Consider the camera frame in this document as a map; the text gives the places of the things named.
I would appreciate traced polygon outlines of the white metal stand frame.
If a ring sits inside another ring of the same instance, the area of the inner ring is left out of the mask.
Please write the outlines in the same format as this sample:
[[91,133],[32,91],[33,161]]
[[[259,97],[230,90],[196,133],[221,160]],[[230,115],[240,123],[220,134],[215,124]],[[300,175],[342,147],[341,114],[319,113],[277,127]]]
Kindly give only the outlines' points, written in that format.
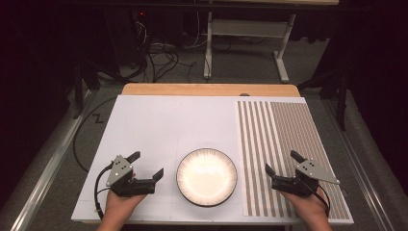
[[288,20],[284,22],[213,19],[213,14],[208,13],[203,77],[206,80],[212,77],[213,36],[267,38],[281,40],[279,49],[275,50],[272,55],[278,69],[280,81],[282,83],[288,83],[290,79],[283,61],[283,56],[292,33],[295,19],[295,14],[291,14]]

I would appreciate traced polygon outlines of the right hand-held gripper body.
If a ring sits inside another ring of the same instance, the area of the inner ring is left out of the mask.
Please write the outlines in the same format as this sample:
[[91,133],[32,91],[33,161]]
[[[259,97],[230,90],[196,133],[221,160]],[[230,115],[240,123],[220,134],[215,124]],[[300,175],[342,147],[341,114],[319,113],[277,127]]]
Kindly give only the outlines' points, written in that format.
[[302,197],[315,193],[320,181],[335,185],[340,184],[332,172],[326,170],[315,160],[305,160],[298,164],[294,170],[294,177],[278,176],[271,170],[270,178],[271,187],[274,190]]

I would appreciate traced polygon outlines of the person's right hand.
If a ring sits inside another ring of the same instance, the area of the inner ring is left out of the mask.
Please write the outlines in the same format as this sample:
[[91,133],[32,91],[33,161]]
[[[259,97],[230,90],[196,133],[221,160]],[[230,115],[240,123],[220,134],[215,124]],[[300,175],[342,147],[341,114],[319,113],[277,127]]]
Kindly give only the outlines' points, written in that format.
[[327,220],[324,203],[315,195],[301,197],[288,192],[281,192],[281,194],[293,204],[297,215],[307,224]]

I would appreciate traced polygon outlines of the black tripod stand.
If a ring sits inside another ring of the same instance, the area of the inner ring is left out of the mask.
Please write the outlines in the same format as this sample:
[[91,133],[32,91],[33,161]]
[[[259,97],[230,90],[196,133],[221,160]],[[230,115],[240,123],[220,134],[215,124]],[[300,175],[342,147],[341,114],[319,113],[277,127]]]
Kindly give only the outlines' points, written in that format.
[[348,84],[348,74],[346,71],[339,69],[329,70],[325,73],[297,85],[299,91],[308,88],[320,88],[319,96],[321,99],[337,98],[336,121],[344,131],[344,114],[346,108],[346,92]]
[[82,61],[74,66],[74,96],[75,96],[75,114],[78,118],[84,110],[83,85],[89,90],[99,90],[100,83],[97,77],[97,71],[90,61]]

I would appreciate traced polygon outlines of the white plate dark rim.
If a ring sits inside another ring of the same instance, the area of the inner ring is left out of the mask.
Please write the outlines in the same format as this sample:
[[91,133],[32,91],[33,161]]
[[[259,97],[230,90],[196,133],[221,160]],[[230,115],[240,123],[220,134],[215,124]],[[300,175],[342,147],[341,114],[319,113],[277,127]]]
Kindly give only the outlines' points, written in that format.
[[200,148],[186,155],[176,172],[180,193],[192,204],[216,207],[234,192],[238,182],[237,168],[223,152]]

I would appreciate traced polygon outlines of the aluminium floor rail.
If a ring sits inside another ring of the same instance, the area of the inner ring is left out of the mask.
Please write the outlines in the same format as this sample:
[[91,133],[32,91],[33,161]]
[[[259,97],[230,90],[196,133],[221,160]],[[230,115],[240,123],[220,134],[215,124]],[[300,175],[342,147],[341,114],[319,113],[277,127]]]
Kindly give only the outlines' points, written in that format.
[[84,96],[83,109],[75,112],[64,122],[64,129],[60,133],[56,147],[41,171],[36,184],[16,217],[10,231],[27,231],[34,220],[45,196],[47,195],[66,156],[66,151],[73,141],[75,133],[84,121],[86,112],[97,94],[96,90],[87,90]]
[[334,123],[337,133],[340,136],[342,144],[345,148],[345,155],[351,166],[362,195],[370,208],[370,212],[373,215],[376,226],[380,231],[395,231],[387,213],[385,212],[382,202],[380,201],[377,191],[374,189],[373,184],[371,183],[354,147],[352,146],[346,130],[343,130],[337,121],[336,107],[331,101],[328,100],[323,100],[322,104],[329,114],[329,117]]

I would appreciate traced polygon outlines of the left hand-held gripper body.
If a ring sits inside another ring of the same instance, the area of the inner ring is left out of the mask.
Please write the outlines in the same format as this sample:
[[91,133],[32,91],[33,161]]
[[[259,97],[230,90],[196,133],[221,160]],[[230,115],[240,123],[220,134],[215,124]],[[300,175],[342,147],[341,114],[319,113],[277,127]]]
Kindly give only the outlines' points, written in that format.
[[112,162],[112,169],[106,186],[120,197],[152,194],[156,183],[151,179],[137,179],[133,176],[134,168],[121,155],[117,155]]

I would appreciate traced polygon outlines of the person's left hand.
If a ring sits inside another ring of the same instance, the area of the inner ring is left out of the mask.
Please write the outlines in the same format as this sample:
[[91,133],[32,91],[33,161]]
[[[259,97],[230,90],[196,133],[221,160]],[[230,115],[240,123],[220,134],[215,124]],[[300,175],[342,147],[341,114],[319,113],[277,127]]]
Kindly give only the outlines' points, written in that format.
[[145,194],[120,197],[113,191],[108,191],[103,219],[115,223],[124,223],[145,198]]

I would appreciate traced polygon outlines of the striped beige placemat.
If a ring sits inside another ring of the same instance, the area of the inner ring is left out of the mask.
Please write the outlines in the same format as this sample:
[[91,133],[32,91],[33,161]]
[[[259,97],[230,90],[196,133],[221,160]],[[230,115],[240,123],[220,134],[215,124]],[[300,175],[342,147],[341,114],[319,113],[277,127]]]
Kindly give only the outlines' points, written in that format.
[[293,206],[271,187],[265,166],[279,176],[294,176],[294,150],[321,165],[329,176],[334,175],[307,103],[303,99],[239,101],[237,114],[243,214],[294,219]]

